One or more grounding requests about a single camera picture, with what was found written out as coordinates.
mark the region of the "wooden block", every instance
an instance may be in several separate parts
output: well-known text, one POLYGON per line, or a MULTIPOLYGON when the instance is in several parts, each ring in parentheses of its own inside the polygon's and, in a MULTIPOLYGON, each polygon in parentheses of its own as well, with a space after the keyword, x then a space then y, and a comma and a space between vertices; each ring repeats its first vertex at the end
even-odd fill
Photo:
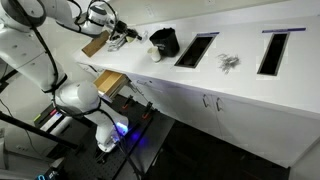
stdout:
POLYGON ((98 52, 105 44, 106 41, 109 39, 108 31, 103 31, 100 37, 91 41, 86 47, 82 49, 88 57, 92 57, 96 52, 98 52))
POLYGON ((98 79, 94 81, 99 91, 104 92, 107 96, 112 96, 113 92, 126 81, 126 75, 113 72, 104 71, 98 79))

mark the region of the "white countertop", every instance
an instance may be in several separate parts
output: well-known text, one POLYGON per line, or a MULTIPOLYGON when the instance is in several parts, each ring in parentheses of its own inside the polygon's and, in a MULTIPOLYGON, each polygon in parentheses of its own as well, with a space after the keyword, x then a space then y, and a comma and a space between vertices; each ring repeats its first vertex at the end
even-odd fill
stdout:
POLYGON ((153 34, 163 27, 176 29, 180 52, 175 58, 154 63, 147 54, 151 42, 126 44, 118 52, 107 52, 104 46, 92 58, 81 48, 74 53, 77 62, 100 66, 122 73, 139 74, 156 79, 207 89, 217 94, 232 95, 320 114, 320 18, 304 17, 269 22, 225 26, 195 26, 188 21, 161 23, 137 27, 139 32, 153 34), (258 75, 257 71, 272 34, 262 30, 306 27, 305 32, 293 32, 278 75, 258 75), (189 43, 200 32, 220 32, 195 69, 176 67, 189 43), (219 68, 218 55, 238 55, 241 64, 228 75, 219 68))

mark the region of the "drawer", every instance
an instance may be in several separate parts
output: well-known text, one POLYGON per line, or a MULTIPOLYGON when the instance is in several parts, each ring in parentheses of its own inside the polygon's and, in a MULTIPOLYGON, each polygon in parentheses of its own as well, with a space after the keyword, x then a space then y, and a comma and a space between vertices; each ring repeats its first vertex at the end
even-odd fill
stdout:
POLYGON ((95 81, 98 90, 105 95, 114 98, 119 91, 129 82, 125 74, 105 70, 95 81))

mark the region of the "rectangular slot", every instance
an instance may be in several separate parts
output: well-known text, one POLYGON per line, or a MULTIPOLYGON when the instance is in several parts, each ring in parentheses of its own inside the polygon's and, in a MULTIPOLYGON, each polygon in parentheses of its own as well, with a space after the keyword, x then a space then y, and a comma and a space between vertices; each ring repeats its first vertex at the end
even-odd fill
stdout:
POLYGON ((175 66, 196 68, 217 33, 198 34, 175 66))
POLYGON ((273 34, 258 74, 277 76, 289 33, 273 34))

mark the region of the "wooden board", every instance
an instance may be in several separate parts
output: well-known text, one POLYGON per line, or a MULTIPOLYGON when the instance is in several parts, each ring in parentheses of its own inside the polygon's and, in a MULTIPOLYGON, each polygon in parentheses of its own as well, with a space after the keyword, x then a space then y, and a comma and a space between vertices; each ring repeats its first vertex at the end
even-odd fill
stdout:
POLYGON ((105 44, 106 41, 109 39, 109 32, 103 31, 100 37, 91 41, 86 47, 82 49, 88 57, 92 57, 96 52, 98 52, 105 44))

